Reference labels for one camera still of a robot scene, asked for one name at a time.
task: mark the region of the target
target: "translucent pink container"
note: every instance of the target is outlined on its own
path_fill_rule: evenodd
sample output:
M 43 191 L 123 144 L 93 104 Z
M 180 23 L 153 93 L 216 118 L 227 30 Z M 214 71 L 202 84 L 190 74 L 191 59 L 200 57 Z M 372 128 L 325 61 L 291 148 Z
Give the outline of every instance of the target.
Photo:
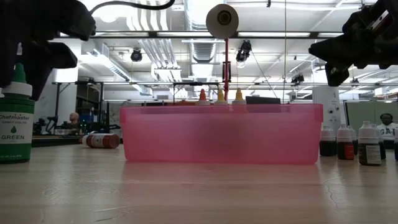
M 314 164 L 322 105 L 121 108 L 126 159 L 134 162 Z

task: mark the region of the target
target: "chefmaster label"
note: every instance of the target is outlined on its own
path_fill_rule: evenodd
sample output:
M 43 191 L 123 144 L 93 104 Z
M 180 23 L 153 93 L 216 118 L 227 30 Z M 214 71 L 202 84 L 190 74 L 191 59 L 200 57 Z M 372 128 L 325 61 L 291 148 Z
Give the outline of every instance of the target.
M 33 114 L 0 112 L 0 144 L 32 142 Z

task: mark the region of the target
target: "person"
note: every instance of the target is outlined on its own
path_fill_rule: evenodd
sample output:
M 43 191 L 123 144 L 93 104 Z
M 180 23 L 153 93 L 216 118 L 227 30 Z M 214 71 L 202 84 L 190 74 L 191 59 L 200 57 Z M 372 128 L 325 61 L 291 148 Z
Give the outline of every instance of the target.
M 79 114 L 73 112 L 69 115 L 69 128 L 72 129 L 72 134 L 75 135 L 80 131 Z
M 381 136 L 383 137 L 386 149 L 394 148 L 395 129 L 398 128 L 398 124 L 395 124 L 393 119 L 394 118 L 391 114 L 384 113 L 380 115 L 382 124 L 377 127 L 380 130 Z

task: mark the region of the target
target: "paper towel roll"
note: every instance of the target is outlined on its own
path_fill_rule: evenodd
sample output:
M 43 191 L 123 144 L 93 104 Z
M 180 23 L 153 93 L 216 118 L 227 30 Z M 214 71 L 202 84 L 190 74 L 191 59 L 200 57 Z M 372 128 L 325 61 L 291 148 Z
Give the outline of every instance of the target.
M 217 39 L 232 37 L 239 25 L 238 13 L 227 4 L 219 4 L 209 11 L 206 17 L 206 26 L 209 32 Z

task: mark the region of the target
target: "red vertical rod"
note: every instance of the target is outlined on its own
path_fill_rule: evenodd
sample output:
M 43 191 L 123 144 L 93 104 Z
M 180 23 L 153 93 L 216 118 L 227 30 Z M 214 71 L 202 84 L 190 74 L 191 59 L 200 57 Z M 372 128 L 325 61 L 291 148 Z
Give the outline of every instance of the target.
M 225 90 L 225 96 L 224 99 L 225 101 L 228 101 L 228 90 L 229 90 L 229 74 L 228 74 L 228 38 L 225 39 L 225 84 L 224 84 L 224 90 Z

